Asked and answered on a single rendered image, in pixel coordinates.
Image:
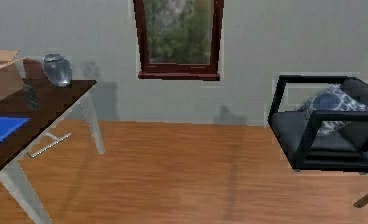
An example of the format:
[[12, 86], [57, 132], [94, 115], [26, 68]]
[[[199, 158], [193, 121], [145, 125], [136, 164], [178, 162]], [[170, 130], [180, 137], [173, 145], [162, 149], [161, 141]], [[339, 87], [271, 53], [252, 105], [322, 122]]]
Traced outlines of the dark red framed window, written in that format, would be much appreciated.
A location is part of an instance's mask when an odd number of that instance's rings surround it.
[[133, 0], [140, 79], [218, 81], [224, 0]]

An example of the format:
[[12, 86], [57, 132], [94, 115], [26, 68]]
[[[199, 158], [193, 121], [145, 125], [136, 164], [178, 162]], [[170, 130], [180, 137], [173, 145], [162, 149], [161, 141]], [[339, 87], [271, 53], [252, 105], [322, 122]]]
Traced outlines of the dark brown table white legs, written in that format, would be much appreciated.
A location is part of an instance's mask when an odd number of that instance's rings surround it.
[[0, 115], [17, 115], [29, 119], [22, 129], [0, 143], [0, 182], [34, 224], [52, 224], [21, 166], [21, 160], [31, 154], [46, 133], [55, 128], [76, 107], [80, 107], [85, 115], [97, 151], [100, 154], [105, 152], [91, 97], [96, 82], [73, 80], [66, 87], [56, 87], [45, 79], [25, 79], [24, 82], [34, 87], [40, 109], [28, 110], [22, 92], [0, 101]]

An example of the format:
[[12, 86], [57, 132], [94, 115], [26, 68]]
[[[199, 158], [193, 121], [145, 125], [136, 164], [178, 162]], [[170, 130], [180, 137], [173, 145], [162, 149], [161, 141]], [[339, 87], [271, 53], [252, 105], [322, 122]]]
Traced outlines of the clear glass vase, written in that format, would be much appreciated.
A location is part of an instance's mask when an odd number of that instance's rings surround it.
[[47, 54], [42, 60], [42, 70], [48, 80], [58, 86], [65, 87], [72, 80], [72, 66], [62, 54]]

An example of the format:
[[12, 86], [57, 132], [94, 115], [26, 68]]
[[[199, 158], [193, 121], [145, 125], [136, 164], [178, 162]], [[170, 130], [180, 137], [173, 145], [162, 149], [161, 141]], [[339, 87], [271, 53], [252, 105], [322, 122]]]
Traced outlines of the blue white patterned pillow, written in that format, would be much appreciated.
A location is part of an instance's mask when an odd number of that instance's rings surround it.
[[[306, 118], [309, 118], [315, 110], [366, 112], [368, 106], [353, 99], [341, 89], [340, 85], [335, 84], [307, 99], [297, 108], [297, 111], [303, 112]], [[350, 121], [323, 121], [317, 136], [328, 136], [348, 124]]]

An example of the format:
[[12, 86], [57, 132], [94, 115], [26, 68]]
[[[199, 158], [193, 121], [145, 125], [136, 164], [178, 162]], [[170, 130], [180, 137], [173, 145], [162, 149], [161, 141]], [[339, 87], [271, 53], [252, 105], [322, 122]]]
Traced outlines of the dark grey small object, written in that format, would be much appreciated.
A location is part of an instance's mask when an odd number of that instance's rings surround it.
[[33, 111], [37, 111], [39, 109], [39, 104], [34, 88], [31, 85], [25, 84], [23, 87], [23, 94], [27, 108]]

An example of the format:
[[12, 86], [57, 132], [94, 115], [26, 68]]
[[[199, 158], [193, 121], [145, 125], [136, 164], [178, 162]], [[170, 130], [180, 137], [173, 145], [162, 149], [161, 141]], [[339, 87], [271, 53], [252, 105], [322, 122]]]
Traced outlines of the blue flat book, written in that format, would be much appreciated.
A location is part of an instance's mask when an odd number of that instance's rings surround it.
[[0, 143], [28, 121], [26, 117], [0, 117]]

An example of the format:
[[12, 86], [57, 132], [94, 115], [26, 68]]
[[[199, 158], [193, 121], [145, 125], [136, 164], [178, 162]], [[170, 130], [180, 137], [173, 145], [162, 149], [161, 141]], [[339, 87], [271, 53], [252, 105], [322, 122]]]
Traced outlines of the brown cardboard box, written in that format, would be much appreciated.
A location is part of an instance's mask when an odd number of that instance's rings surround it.
[[24, 82], [16, 67], [24, 57], [17, 58], [18, 50], [0, 50], [0, 101], [21, 90]]

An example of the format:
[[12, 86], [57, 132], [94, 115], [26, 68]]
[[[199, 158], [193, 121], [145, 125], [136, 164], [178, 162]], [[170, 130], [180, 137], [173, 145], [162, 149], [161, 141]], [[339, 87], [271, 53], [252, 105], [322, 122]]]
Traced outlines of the brown wooden leg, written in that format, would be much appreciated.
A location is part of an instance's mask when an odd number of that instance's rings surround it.
[[356, 201], [353, 206], [355, 208], [363, 208], [365, 205], [368, 204], [368, 193], [361, 197], [358, 201]]

